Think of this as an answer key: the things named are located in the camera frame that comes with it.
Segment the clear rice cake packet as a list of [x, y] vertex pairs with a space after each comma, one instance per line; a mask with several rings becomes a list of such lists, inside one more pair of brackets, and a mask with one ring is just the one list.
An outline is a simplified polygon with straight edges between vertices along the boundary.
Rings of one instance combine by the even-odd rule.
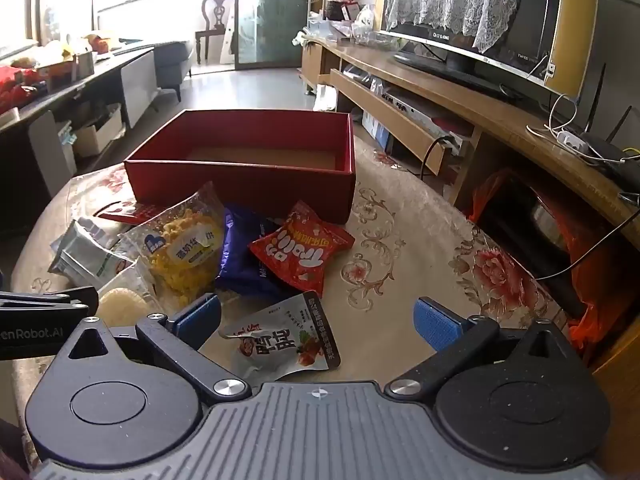
[[151, 273], [137, 258], [99, 290], [96, 316], [108, 327], [120, 327], [133, 326], [139, 318], [163, 312], [154, 285]]

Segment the silver white snack pack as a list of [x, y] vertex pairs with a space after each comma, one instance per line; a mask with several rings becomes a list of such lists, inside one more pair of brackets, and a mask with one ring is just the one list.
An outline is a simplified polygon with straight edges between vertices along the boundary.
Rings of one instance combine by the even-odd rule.
[[100, 245], [76, 220], [54, 242], [48, 272], [66, 276], [75, 286], [100, 289], [134, 262]]

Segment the silver duck snack packet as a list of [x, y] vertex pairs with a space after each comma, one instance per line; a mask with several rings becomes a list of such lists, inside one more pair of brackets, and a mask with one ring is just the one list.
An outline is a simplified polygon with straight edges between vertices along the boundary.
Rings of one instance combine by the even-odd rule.
[[298, 372], [341, 365], [328, 318], [316, 292], [303, 292], [224, 327], [220, 336], [238, 346], [231, 371], [256, 389]]

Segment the clear yellow egg crisp bag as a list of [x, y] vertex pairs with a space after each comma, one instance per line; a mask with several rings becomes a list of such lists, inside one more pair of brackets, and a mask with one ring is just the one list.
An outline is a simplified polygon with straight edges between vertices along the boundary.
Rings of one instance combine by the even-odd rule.
[[125, 234], [176, 306], [207, 292], [219, 272], [224, 206], [208, 182]]

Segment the blue wafer biscuit pack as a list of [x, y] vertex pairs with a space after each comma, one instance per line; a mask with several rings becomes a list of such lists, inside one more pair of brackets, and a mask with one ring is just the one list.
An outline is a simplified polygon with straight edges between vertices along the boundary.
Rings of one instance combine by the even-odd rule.
[[276, 222], [253, 211], [240, 206], [225, 206], [224, 242], [215, 286], [241, 296], [266, 298], [272, 302], [297, 296], [298, 289], [278, 278], [250, 250], [250, 244], [276, 232], [277, 228]]

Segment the red spicy strip packet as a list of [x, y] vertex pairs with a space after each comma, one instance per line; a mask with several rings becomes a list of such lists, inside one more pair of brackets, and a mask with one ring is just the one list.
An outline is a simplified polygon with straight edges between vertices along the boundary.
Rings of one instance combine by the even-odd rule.
[[126, 223], [138, 226], [161, 214], [165, 210], [162, 206], [145, 205], [135, 200], [122, 200], [106, 205], [99, 209], [94, 216], [104, 220]]

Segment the red Trolli gummy bag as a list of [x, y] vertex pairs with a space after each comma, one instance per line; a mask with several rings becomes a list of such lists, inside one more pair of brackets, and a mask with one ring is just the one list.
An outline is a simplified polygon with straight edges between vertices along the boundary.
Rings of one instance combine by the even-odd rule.
[[299, 200], [277, 231], [254, 240], [248, 248], [285, 284], [321, 297], [329, 261], [354, 243], [349, 232], [321, 220]]

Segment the red cardboard box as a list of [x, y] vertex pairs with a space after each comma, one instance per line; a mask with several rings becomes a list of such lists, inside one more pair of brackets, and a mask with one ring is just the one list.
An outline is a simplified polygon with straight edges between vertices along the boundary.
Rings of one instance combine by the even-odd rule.
[[210, 183], [225, 205], [284, 218], [297, 202], [344, 224], [356, 157], [352, 118], [313, 110], [183, 110], [126, 159], [142, 204], [175, 205]]

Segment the floral beige tablecloth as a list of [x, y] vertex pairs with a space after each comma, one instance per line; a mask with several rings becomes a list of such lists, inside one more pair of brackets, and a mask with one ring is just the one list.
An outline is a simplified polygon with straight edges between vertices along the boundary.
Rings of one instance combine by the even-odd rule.
[[[376, 380], [381, 386], [434, 350], [413, 325], [413, 306], [430, 297], [467, 318], [488, 314], [502, 327], [527, 327], [550, 318], [566, 335], [566, 317], [541, 286], [488, 235], [426, 183], [382, 162], [355, 139], [356, 190], [345, 226], [355, 237], [348, 252], [332, 257], [321, 298], [341, 366], [301, 372], [286, 382]], [[41, 214], [11, 275], [14, 292], [54, 292], [70, 283], [48, 272], [50, 244], [73, 219], [132, 198], [123, 164], [73, 178]], [[508, 278], [516, 291], [495, 288]], [[40, 465], [24, 423], [26, 403], [52, 358], [12, 362], [13, 388], [27, 470]]]

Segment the orange plastic bag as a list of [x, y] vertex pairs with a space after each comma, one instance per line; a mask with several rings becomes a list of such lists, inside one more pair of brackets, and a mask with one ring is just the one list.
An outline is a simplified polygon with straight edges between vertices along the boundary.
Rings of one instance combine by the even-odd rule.
[[480, 310], [525, 323], [564, 313], [570, 343], [594, 364], [639, 309], [639, 252], [561, 182], [503, 169], [477, 186], [466, 211], [494, 242], [472, 271], [489, 292]]

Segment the long dark side table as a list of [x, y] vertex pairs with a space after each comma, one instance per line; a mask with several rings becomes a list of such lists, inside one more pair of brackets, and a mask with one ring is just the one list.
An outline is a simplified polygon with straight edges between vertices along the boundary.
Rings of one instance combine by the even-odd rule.
[[122, 133], [140, 120], [158, 93], [154, 49], [128, 50], [100, 61], [84, 79], [46, 93], [1, 127], [1, 194], [47, 202], [68, 180], [62, 145], [52, 132], [54, 112], [71, 102], [117, 103]]

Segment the white cardboard box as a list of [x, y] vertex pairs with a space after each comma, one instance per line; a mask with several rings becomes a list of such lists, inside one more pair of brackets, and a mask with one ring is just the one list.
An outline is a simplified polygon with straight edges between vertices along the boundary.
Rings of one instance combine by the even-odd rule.
[[125, 131], [122, 107], [119, 103], [108, 104], [100, 116], [75, 131], [74, 153], [78, 158], [101, 155], [107, 145], [121, 138]]

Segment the white power strip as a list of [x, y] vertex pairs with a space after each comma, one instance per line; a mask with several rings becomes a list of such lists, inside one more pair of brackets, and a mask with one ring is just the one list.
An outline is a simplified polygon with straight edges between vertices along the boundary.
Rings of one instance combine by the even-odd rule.
[[555, 141], [557, 144], [560, 144], [563, 148], [567, 148], [572, 153], [577, 153], [581, 155], [589, 155], [590, 147], [587, 142], [582, 140], [576, 134], [571, 133], [567, 130], [561, 130], [555, 135]]

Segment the white set top box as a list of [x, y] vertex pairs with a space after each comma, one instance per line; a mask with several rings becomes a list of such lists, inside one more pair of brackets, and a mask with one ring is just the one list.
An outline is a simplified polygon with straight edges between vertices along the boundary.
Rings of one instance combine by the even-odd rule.
[[449, 145], [454, 156], [462, 157], [472, 139], [474, 127], [462, 117], [442, 106], [404, 89], [387, 88], [382, 98], [422, 127], [431, 136], [451, 136]]

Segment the wooden TV cabinet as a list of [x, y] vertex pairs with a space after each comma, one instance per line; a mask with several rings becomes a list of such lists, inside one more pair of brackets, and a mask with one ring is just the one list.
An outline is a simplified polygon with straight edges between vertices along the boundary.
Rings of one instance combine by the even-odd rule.
[[306, 40], [310, 46], [318, 44], [342, 61], [448, 108], [480, 127], [480, 130], [544, 168], [608, 222], [620, 224], [631, 215], [631, 204], [618, 197], [620, 187], [617, 184], [575, 155], [562, 150], [559, 144], [529, 133], [526, 128], [539, 128], [541, 120], [525, 110], [399, 64], [388, 52], [361, 46], [340, 46], [314, 37]]

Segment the black wifi router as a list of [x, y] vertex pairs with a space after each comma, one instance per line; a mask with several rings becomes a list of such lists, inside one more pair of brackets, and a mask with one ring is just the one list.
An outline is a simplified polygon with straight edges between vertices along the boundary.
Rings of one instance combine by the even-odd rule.
[[594, 118], [598, 111], [600, 97], [604, 85], [606, 74], [606, 64], [602, 65], [600, 75], [593, 95], [593, 100], [587, 116], [585, 130], [582, 133], [582, 140], [587, 143], [587, 154], [592, 157], [592, 161], [599, 169], [605, 172], [621, 188], [630, 188], [631, 191], [639, 191], [639, 150], [627, 148], [623, 150], [614, 144], [614, 140], [620, 129], [625, 125], [631, 113], [639, 115], [638, 107], [629, 105], [624, 110], [614, 128], [605, 138], [601, 138], [592, 132]]

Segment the grey sofa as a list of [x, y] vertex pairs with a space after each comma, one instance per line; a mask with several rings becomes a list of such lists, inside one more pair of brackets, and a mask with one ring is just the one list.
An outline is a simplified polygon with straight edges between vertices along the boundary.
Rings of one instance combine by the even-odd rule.
[[160, 42], [154, 46], [155, 76], [163, 90], [174, 90], [181, 101], [181, 85], [190, 75], [194, 42], [190, 39]]

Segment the curved television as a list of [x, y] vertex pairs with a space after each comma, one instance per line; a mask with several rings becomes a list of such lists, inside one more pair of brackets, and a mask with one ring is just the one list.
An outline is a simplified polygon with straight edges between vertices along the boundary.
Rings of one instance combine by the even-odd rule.
[[599, 0], [385, 0], [384, 32], [582, 93]]

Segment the dark wooden chair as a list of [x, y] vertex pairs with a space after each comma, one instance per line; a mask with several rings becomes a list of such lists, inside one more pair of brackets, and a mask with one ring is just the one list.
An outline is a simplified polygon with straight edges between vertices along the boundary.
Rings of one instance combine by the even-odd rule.
[[235, 62], [235, 0], [202, 0], [201, 12], [204, 29], [195, 33], [196, 62], [208, 62], [209, 43], [214, 37], [222, 38], [220, 64]]

